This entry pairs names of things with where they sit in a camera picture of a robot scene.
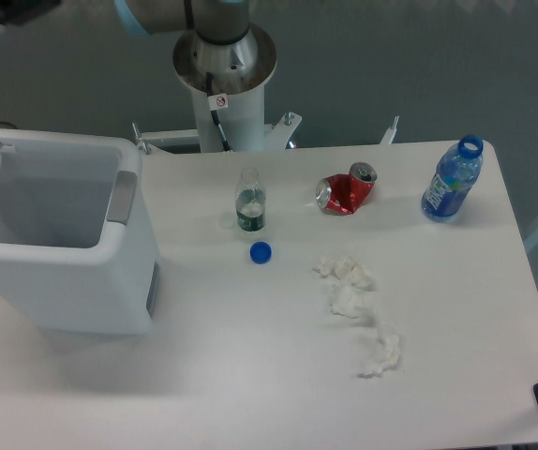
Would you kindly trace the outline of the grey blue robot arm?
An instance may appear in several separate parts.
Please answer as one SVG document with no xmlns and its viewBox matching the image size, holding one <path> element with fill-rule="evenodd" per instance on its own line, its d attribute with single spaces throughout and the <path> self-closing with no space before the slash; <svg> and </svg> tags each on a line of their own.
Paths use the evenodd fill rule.
<svg viewBox="0 0 538 450">
<path fill-rule="evenodd" d="M 233 43 L 249 28 L 248 1 L 115 1 L 124 27 L 147 36 L 196 30 L 220 45 Z M 52 10 L 61 1 L 0 1 L 0 33 L 7 25 L 21 26 Z"/>
</svg>

